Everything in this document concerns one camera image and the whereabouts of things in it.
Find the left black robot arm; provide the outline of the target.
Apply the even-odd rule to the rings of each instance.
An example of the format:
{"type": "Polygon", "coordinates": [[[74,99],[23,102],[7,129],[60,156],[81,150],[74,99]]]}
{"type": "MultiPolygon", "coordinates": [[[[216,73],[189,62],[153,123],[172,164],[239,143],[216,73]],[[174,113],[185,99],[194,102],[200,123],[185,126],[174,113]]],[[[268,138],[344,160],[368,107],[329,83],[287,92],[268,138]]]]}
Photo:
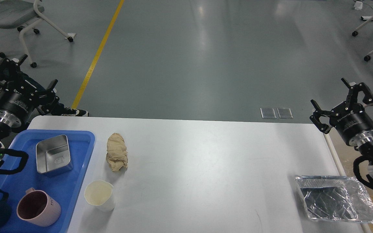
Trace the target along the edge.
{"type": "Polygon", "coordinates": [[[5,148],[2,139],[10,133],[19,133],[27,128],[27,121],[37,109],[40,115],[51,113],[59,102],[55,93],[58,80],[53,80],[44,90],[28,83],[20,74],[20,66],[27,58],[23,55],[16,62],[8,58],[0,60],[0,79],[6,82],[0,90],[0,174],[21,172],[28,161],[24,151],[5,148]]]}

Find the left black cylindrical gripper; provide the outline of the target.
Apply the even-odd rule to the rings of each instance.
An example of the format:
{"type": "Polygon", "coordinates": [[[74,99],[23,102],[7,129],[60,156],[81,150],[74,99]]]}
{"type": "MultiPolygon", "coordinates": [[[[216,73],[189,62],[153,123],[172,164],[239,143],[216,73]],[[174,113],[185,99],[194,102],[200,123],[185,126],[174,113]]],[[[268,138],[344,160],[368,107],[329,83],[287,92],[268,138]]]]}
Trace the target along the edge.
{"type": "Polygon", "coordinates": [[[21,71],[17,62],[8,58],[0,59],[0,128],[26,128],[32,112],[50,114],[59,102],[54,89],[58,83],[54,79],[46,90],[35,91],[26,97],[28,75],[21,71]]]}

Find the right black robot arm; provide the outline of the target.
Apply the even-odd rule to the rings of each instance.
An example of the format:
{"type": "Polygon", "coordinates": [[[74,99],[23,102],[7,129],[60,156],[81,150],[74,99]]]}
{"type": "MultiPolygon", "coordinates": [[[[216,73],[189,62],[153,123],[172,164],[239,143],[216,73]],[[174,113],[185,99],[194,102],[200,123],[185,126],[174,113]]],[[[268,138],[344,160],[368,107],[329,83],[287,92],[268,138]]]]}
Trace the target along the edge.
{"type": "Polygon", "coordinates": [[[373,106],[373,93],[364,83],[349,83],[344,78],[342,82],[348,87],[346,100],[326,111],[312,99],[315,111],[310,120],[324,134],[335,128],[347,146],[360,152],[353,162],[354,175],[373,190],[373,120],[365,112],[365,107],[373,106]]]}

